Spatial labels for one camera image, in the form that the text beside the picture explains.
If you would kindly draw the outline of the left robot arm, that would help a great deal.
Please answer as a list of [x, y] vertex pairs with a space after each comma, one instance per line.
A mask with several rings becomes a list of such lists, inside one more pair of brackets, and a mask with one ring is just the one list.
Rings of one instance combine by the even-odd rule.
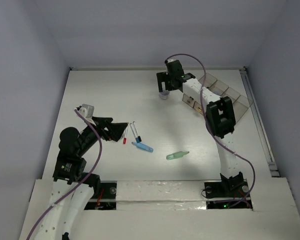
[[71, 240], [83, 211], [91, 198], [102, 195], [100, 176], [85, 172], [84, 154], [102, 141], [118, 142], [128, 123], [114, 123], [111, 117], [87, 118], [78, 115], [86, 128], [67, 127], [59, 135], [59, 153], [52, 175], [48, 207], [34, 223], [28, 240]]

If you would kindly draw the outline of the black capped white pen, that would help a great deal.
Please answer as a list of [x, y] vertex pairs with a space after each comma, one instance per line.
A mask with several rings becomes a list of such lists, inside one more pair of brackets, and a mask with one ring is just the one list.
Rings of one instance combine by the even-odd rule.
[[137, 138], [138, 138], [138, 142], [141, 143], [141, 142], [142, 142], [142, 138], [141, 138], [141, 136], [140, 136], [140, 134], [139, 134], [139, 132], [138, 132], [138, 130], [137, 130], [136, 122], [133, 121], [133, 122], [132, 122], [132, 125], [133, 125], [134, 131], [135, 131], [135, 133], [136, 133], [136, 136], [137, 136]]

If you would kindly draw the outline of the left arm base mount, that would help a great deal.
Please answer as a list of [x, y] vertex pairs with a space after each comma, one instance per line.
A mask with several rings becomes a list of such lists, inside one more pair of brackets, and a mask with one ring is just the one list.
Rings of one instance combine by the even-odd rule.
[[102, 181], [98, 193], [88, 201], [84, 210], [108, 211], [117, 209], [117, 182]]

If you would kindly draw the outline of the red capped white pen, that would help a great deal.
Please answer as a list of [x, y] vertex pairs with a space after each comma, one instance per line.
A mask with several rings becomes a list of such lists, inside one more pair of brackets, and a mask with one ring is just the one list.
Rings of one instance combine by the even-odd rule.
[[129, 126], [130, 126], [130, 123], [127, 122], [127, 127], [124, 131], [124, 135], [123, 135], [123, 141], [122, 143], [125, 145], [127, 143], [127, 136], [128, 136], [128, 131], [129, 131]]

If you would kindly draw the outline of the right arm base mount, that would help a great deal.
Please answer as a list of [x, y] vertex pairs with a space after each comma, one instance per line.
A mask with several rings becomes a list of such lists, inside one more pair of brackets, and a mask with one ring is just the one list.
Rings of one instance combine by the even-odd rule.
[[252, 209], [249, 186], [242, 172], [226, 177], [220, 174], [220, 180], [207, 181], [201, 191], [208, 209]]

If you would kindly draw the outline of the clear jar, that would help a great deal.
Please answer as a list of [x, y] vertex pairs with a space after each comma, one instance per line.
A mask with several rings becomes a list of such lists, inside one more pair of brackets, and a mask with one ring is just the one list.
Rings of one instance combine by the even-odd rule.
[[158, 93], [158, 96], [161, 100], [167, 100], [170, 96], [170, 92], [169, 91], [162, 91]]

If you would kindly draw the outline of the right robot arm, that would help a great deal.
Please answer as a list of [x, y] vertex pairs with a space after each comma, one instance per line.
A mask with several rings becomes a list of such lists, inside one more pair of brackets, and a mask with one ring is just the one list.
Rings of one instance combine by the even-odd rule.
[[179, 60], [166, 60], [166, 71], [156, 74], [160, 93], [179, 90], [184, 95], [201, 104], [201, 112], [208, 132], [216, 142], [220, 160], [220, 181], [209, 182], [205, 186], [208, 198], [233, 197], [244, 185], [234, 151], [236, 118], [230, 97], [219, 96], [202, 86], [191, 73], [185, 73]]

